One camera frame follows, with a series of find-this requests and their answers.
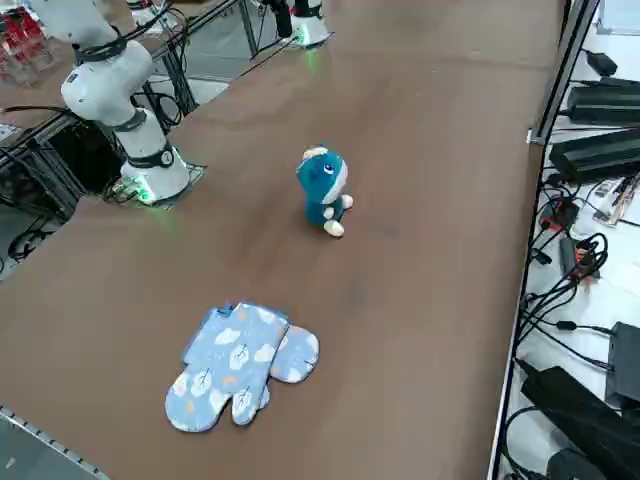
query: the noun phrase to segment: light blue glove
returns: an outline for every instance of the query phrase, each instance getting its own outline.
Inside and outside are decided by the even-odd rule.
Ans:
[[[186,432],[208,430],[229,399],[234,422],[251,422],[268,402],[267,377],[288,328],[282,316],[244,303],[228,317],[210,316],[190,347],[206,338],[206,353],[193,358],[167,393],[172,425]]]

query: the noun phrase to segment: black cable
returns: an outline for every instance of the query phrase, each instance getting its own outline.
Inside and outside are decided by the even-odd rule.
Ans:
[[[595,252],[595,246],[600,245],[600,243],[602,244],[601,245],[602,250],[599,252]],[[530,317],[533,316],[533,317],[544,318],[544,315],[548,315],[553,309],[558,308],[561,305],[556,305],[555,307],[553,307],[553,309],[547,310],[544,313],[544,315],[539,315],[543,308],[550,305],[552,302],[560,298],[562,295],[564,295],[568,291],[573,291],[575,289],[575,292],[572,293],[572,296],[569,299],[569,301],[571,301],[575,296],[575,294],[577,293],[578,284],[583,279],[593,275],[593,273],[595,273],[604,265],[604,263],[608,258],[609,243],[607,241],[607,238],[603,234],[599,232],[595,233],[590,237],[584,240],[581,240],[576,245],[576,248],[584,248],[584,247],[587,247],[587,252],[593,255],[592,263],[590,265],[585,266],[581,262],[576,262],[576,264],[569,271],[567,271],[560,278],[560,280],[558,280],[556,284],[553,287],[551,287],[548,291],[546,291],[543,294],[529,295],[529,298],[535,297],[537,299],[537,303],[530,312],[523,312],[523,315],[521,315],[523,316],[523,321],[525,323],[524,327],[526,327],[526,324],[529,323],[530,328],[529,330],[526,330],[526,331],[523,328],[523,331],[520,337],[516,341],[515,348],[517,348],[525,340],[525,338],[533,331],[536,325],[540,322],[539,319],[531,321]],[[567,285],[562,286],[562,284],[567,280],[569,281],[569,283]]]
[[[272,59],[273,57],[275,57],[278,53],[280,53],[282,50],[284,50],[285,48],[287,48],[291,42],[293,42],[295,40],[295,37],[292,36],[291,39],[285,43],[282,44],[282,46],[276,50],[274,50],[270,55],[266,56],[265,58],[263,58],[262,60],[260,60],[258,63],[256,63],[255,65],[252,65],[251,68],[245,70],[244,72],[242,72],[240,75],[238,75],[238,78],[242,78],[245,75],[249,74],[250,72],[252,72],[253,70],[255,70],[256,68],[258,68],[260,65],[262,65],[263,63],[265,63],[267,60]]]
[[[89,123],[88,120],[85,120],[79,115],[76,115],[68,108],[57,107],[55,105],[12,105],[11,107],[1,108],[0,113],[26,112],[28,110],[49,110],[51,112],[56,112],[61,115],[66,115],[67,117],[71,117],[85,124]]]
[[[138,96],[138,95],[144,95],[147,97],[147,99],[149,100],[149,103],[151,103],[151,106],[154,112],[156,113],[156,116],[158,117],[158,120],[160,120],[161,123],[164,123],[165,125],[168,125],[170,127],[176,127],[180,125],[180,122],[184,119],[184,111],[180,107],[180,104],[178,103],[178,101],[171,95],[168,95],[166,93],[160,93],[160,92],[149,92],[149,93],[136,92],[132,96]],[[175,117],[171,118],[167,113],[167,111],[165,110],[165,108],[162,106],[163,98],[169,99],[176,106],[178,112]]]
[[[118,38],[115,40],[112,40],[111,42],[107,42],[104,45],[97,45],[95,47],[88,47],[88,48],[79,50],[79,53],[85,56],[98,55],[101,53],[105,53],[110,49],[118,48],[119,46],[121,46],[123,41],[134,40],[144,35],[147,31],[149,31],[149,29],[151,29],[151,27],[153,27],[156,24],[158,20],[160,20],[164,16],[165,13],[169,11],[170,8],[172,8],[172,6],[173,6],[173,1],[168,0],[164,8],[160,9],[160,11],[148,22],[136,26],[136,28],[134,28],[132,31],[130,31],[125,35],[118,34]]]
[[[567,273],[558,281],[556,285],[560,284],[562,281],[569,278],[570,276],[571,276],[571,273]],[[561,289],[560,291],[553,291],[552,289],[552,291],[545,292],[542,295],[537,295],[536,298],[539,298],[540,300],[538,301],[538,304],[536,304],[536,306],[533,308],[533,310],[531,312],[527,312],[527,311],[521,312],[523,326],[522,326],[522,332],[520,334],[520,337],[516,340],[516,348],[520,346],[520,344],[524,342],[525,338],[527,338],[527,336],[533,331],[534,324],[541,322],[544,319],[544,317],[548,315],[550,312],[566,305],[567,303],[571,302],[575,298],[575,296],[578,293],[577,284],[571,283],[567,287],[568,288]],[[569,298],[554,305],[553,307],[550,307],[544,313],[540,313],[543,308],[551,305],[558,298],[562,297],[565,293],[569,291],[571,292],[571,295],[569,295]],[[524,329],[526,328],[527,325],[529,325],[529,330],[525,331]]]
[[[565,350],[573,353],[580,360],[583,360],[584,362],[586,362],[586,363],[588,363],[588,364],[590,364],[590,365],[592,365],[594,367],[601,368],[601,369],[603,369],[603,370],[605,370],[607,372],[613,372],[613,366],[611,364],[609,364],[607,362],[603,362],[602,360],[597,360],[595,358],[587,357],[586,355],[578,352],[577,350],[573,349],[572,347],[570,347],[566,343],[564,343],[561,340],[557,339],[556,337],[551,335],[549,332],[547,332],[544,328],[542,328],[540,325],[538,325],[536,323],[533,324],[533,328],[538,330],[540,333],[542,333],[549,340],[551,340],[551,341],[555,342],[556,344],[560,345]]]
[[[259,13],[262,13],[262,20],[260,21],[260,32],[258,33],[258,43],[256,45],[258,45],[258,51],[255,53],[255,55],[251,56],[251,60],[253,60],[254,58],[256,58],[259,54],[260,54],[260,41],[262,40],[262,28],[264,27],[264,19],[267,16],[267,9],[266,7],[261,7],[261,9],[258,10]]]
[[[591,330],[594,332],[602,333],[603,335],[608,335],[612,337],[614,335],[613,330],[606,327],[599,327],[597,325],[578,325],[576,322],[572,322],[571,320],[559,320],[557,322],[549,322],[548,320],[540,319],[541,323],[548,325],[550,327],[556,327],[561,332],[575,332],[576,330]]]
[[[48,236],[54,233],[42,230],[49,220],[50,219],[45,217],[38,217],[29,227],[27,227],[24,232],[16,236],[7,249],[7,254],[9,255],[9,257],[15,262],[20,263],[29,255],[31,255],[31,253],[36,249],[36,247],[33,246],[34,241],[40,240],[40,242],[42,242]],[[42,225],[40,225],[40,227],[38,228],[35,228],[35,225],[38,222],[42,222]]]

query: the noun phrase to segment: black device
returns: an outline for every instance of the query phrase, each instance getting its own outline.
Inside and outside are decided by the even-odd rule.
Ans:
[[[293,35],[293,25],[289,14],[289,5],[286,0],[262,0],[262,3],[271,7],[273,17],[276,20],[276,30],[280,38],[287,38]]]
[[[567,109],[560,115],[566,115],[573,123],[638,125],[640,88],[613,83],[573,87],[567,98]]]
[[[627,400],[640,402],[640,328],[616,323],[609,340],[609,364],[605,398],[624,405]]]
[[[640,129],[556,143],[549,160],[570,183],[635,175],[640,171]]]
[[[589,50],[584,50],[584,52],[587,54],[587,63],[589,66],[601,77],[610,77],[618,70],[616,62],[611,60],[606,54],[594,53]]]
[[[584,272],[593,268],[595,258],[593,252],[579,248],[579,241],[573,238],[560,239],[560,265],[563,275],[569,274],[572,278],[580,278]],[[600,271],[595,270],[591,276],[600,278]]]
[[[522,393],[608,479],[640,480],[640,431],[561,367],[538,371],[525,362]]]
[[[591,86],[600,86],[600,87],[636,87],[636,88],[640,88],[640,82],[637,82],[635,80],[626,80],[624,78],[614,78],[614,77],[602,77],[600,80],[598,81],[590,81],[590,80],[585,80],[584,82],[585,85],[591,85]]]
[[[570,199],[557,196],[551,198],[540,213],[540,225],[553,231],[569,230],[578,218],[580,208]]]
[[[583,453],[565,448],[547,463],[548,480],[607,480]]]
[[[109,182],[119,178],[124,161],[95,125],[70,125],[49,141],[88,192],[102,193]]]

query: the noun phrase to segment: cloud pattern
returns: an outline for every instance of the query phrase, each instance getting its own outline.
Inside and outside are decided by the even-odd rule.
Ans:
[[[234,422],[246,425],[269,403],[269,375],[299,383],[318,354],[315,335],[289,328],[277,311],[247,303],[214,308],[184,352],[187,367],[167,393],[167,416],[178,430],[205,431],[231,399]]]

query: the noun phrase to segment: metal frame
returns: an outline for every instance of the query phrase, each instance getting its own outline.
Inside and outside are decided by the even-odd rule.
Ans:
[[[28,433],[29,435],[33,436],[37,440],[40,440],[42,443],[52,448],[53,450],[58,452],[60,455],[66,457],[67,459],[69,459],[70,461],[78,465],[80,468],[85,470],[87,473],[93,475],[99,480],[109,480],[109,477],[105,475],[99,468],[95,467],[94,465],[91,465],[84,458],[80,457],[75,452],[65,447],[63,444],[61,444],[57,440],[54,440],[53,438],[51,438],[42,430],[36,428],[31,423],[27,422],[24,418],[18,417],[14,412],[9,410],[8,408],[3,407],[2,405],[0,405],[0,421],[2,421],[1,419],[6,420],[9,424],[13,425],[14,427],[19,428],[23,432]]]
[[[599,0],[575,0],[571,7],[567,25],[560,39],[552,77],[547,85],[536,123],[531,128],[531,143],[545,145],[549,140],[562,99],[569,86],[571,73],[599,3]]]

